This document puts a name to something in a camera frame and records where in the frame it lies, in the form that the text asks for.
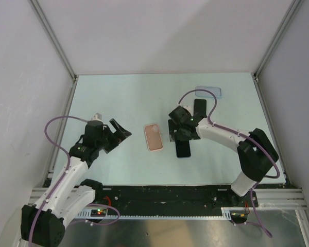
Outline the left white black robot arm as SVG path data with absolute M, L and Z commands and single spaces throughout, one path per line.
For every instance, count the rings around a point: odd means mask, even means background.
M 104 200 L 102 183 L 94 180 L 83 181 L 73 196 L 70 193 L 100 151 L 109 153 L 131 136 L 115 119 L 109 122 L 115 131 L 97 115 L 87 121 L 77 142 L 69 151 L 63 150 L 67 162 L 58 177 L 32 206 L 22 207 L 21 237 L 29 245 L 58 246 L 72 220 L 89 204 Z

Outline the pink phone case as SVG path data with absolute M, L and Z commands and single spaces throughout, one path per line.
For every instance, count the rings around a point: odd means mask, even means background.
M 144 127 L 144 132 L 147 148 L 150 152 L 163 149 L 163 142 L 158 124 L 153 123 L 146 125 Z

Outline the blue-edged black phone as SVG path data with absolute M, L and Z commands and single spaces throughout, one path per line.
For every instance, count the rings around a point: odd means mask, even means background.
M 191 149 L 189 141 L 175 141 L 177 158 L 191 157 Z

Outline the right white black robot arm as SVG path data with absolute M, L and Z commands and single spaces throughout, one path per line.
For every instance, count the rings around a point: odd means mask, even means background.
M 277 173 L 273 178 L 280 176 L 276 165 L 278 153 L 263 130 L 233 130 L 216 124 L 205 114 L 191 115 L 182 106 L 177 106 L 169 113 L 169 117 L 174 123 L 174 140 L 209 139 L 237 153 L 242 171 L 231 184 L 231 191 L 227 194 L 231 205 L 240 206 L 244 203 L 248 191 L 263 178 L 269 177 L 267 173 L 272 167 Z

